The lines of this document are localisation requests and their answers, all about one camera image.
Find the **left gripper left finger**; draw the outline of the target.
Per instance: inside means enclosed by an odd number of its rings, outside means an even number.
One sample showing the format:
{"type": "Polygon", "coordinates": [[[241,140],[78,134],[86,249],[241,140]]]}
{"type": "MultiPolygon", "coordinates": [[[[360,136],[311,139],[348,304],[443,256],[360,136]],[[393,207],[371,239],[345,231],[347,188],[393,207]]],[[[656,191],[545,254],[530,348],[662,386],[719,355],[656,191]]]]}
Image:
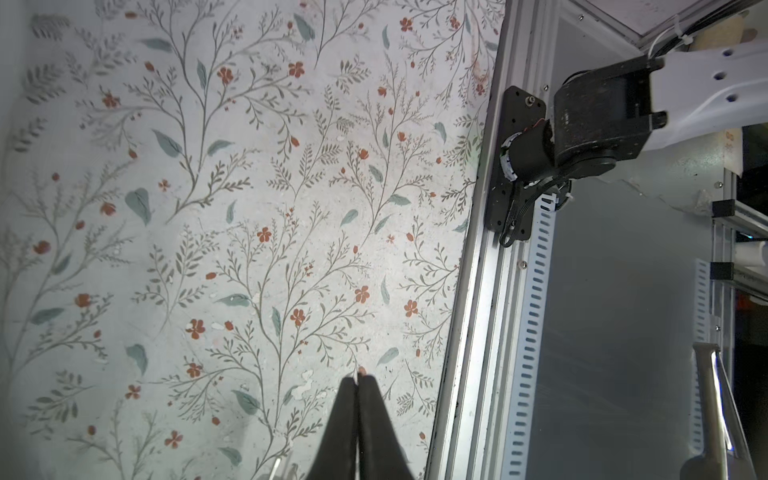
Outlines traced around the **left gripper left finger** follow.
{"type": "Polygon", "coordinates": [[[358,428],[358,385],[352,377],[345,377],[340,383],[317,454],[306,478],[355,479],[358,428]]]}

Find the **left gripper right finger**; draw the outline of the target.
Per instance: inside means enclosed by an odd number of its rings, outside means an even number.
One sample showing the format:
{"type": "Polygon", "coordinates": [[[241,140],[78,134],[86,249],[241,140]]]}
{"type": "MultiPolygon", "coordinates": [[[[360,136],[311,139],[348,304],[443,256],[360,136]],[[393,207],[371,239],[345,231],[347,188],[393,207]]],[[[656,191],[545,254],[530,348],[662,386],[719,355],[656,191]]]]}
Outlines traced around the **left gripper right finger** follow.
{"type": "Polygon", "coordinates": [[[358,377],[358,402],[360,478],[413,480],[372,375],[358,377]]]}

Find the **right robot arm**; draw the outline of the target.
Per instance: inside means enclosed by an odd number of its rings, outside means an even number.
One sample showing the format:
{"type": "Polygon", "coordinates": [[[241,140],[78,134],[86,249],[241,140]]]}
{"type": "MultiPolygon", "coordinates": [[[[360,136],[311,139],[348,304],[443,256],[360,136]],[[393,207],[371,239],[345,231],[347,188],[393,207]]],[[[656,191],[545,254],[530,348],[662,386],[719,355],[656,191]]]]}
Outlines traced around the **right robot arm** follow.
{"type": "Polygon", "coordinates": [[[522,184],[599,176],[645,151],[766,120],[766,41],[641,56],[564,83],[551,119],[517,121],[497,164],[522,184]]]}

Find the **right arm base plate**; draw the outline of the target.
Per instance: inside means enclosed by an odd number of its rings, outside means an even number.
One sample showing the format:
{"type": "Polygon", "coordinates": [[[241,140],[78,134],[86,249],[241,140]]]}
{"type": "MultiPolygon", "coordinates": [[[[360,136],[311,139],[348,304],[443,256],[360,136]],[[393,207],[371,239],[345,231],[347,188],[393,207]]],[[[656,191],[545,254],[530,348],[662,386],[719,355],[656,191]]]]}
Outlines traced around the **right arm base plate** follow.
{"type": "Polygon", "coordinates": [[[502,97],[491,156],[485,227],[507,248],[530,238],[541,182],[554,175],[552,127],[546,104],[511,86],[502,97]]]}

